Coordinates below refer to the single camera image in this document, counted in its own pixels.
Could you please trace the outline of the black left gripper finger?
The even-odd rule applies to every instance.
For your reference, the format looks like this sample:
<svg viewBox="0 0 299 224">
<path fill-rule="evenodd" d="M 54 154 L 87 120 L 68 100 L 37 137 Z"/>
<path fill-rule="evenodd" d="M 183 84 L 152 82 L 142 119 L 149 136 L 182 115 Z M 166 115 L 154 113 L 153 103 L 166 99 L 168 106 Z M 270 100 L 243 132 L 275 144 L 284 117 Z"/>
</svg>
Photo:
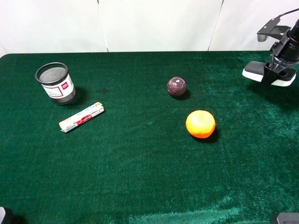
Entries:
<svg viewBox="0 0 299 224">
<path fill-rule="evenodd" d="M 261 83 L 265 85 L 290 85 L 289 80 L 284 80 L 284 76 L 280 75 L 287 68 L 287 63 L 278 59 L 271 59 L 264 66 L 264 74 Z"/>
</svg>

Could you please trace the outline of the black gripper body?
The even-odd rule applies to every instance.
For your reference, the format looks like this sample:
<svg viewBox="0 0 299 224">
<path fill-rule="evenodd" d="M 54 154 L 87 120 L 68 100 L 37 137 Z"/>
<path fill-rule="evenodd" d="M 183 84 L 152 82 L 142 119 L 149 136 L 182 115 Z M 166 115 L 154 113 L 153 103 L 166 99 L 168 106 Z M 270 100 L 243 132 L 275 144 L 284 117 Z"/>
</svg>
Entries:
<svg viewBox="0 0 299 224">
<path fill-rule="evenodd" d="M 283 34 L 280 41 L 275 42 L 271 49 L 274 61 L 283 63 L 299 62 L 299 21 Z"/>
</svg>

